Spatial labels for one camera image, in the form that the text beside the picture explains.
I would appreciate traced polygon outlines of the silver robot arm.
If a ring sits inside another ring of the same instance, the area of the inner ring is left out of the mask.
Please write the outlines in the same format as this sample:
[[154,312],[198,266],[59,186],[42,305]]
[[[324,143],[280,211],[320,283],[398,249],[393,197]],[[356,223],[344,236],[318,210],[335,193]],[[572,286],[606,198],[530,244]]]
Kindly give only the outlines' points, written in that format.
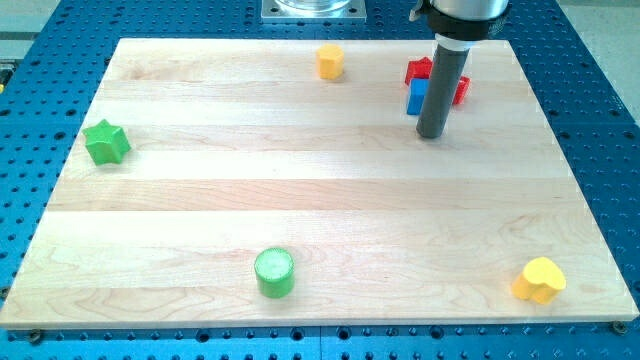
[[509,0],[418,0],[409,12],[409,20],[424,17],[434,34],[481,41],[502,31],[511,8]]

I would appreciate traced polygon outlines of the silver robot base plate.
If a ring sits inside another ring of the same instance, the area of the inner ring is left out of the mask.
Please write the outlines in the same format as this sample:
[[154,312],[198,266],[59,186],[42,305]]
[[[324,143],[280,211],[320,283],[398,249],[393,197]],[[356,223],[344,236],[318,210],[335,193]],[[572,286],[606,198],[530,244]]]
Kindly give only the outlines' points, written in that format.
[[262,0],[261,19],[266,23],[365,21],[365,0]]

